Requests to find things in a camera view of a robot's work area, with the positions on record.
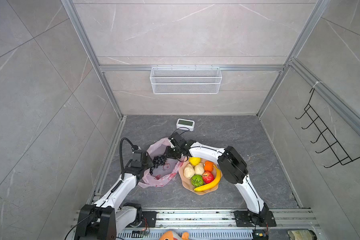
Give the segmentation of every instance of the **white clock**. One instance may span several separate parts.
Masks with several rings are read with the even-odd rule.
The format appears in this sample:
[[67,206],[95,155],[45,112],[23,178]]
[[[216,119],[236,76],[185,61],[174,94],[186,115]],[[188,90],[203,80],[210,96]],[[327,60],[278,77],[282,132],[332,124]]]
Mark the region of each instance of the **white clock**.
[[189,131],[193,132],[193,129],[195,128],[195,121],[179,118],[176,122],[176,128],[183,130],[187,130],[188,128]]

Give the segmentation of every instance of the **metal mounting plate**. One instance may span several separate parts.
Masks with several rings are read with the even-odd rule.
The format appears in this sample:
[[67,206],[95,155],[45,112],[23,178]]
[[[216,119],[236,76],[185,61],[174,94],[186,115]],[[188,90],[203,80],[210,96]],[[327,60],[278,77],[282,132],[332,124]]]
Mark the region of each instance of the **metal mounting plate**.
[[[151,228],[151,227],[155,227],[156,225],[156,216],[157,216],[157,212],[155,211],[143,211],[142,213],[142,219],[146,219],[147,220],[147,224],[148,224],[148,227]],[[138,228],[140,227],[144,227],[145,228],[145,222],[142,221],[140,223],[139,226],[137,226]]]
[[[251,218],[249,216],[248,211],[234,211],[233,214],[235,215],[235,221],[237,227],[253,227],[254,224],[251,222]],[[260,227],[276,227],[276,221],[273,217],[273,213],[268,211],[267,216],[265,217],[266,223],[258,222],[257,225]]]

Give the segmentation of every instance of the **white mesh basket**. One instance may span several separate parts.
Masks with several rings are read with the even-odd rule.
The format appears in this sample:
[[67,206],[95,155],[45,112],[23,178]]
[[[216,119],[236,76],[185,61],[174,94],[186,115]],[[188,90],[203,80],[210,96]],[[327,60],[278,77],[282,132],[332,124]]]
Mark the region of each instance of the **white mesh basket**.
[[218,93],[218,67],[154,67],[150,80],[154,94]]

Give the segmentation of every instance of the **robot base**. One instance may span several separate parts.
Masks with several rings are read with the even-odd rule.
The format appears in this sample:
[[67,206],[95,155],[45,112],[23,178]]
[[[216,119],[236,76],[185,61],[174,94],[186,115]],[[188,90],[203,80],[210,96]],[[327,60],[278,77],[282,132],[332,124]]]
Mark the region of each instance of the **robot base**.
[[276,227],[276,221],[273,217],[273,213],[268,211],[264,222],[257,221],[257,219],[252,218],[249,211],[234,211],[233,214],[235,215],[236,226],[237,227],[253,227],[254,224],[260,227]]

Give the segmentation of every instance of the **dark grapes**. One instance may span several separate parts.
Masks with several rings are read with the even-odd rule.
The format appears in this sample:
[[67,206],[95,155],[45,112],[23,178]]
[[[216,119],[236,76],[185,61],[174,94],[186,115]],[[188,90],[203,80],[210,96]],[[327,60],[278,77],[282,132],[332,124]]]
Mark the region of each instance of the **dark grapes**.
[[165,162],[167,161],[167,157],[165,155],[160,155],[154,157],[152,162],[154,163],[154,166],[150,168],[149,173],[153,174],[153,169],[158,168],[159,166],[165,165]]

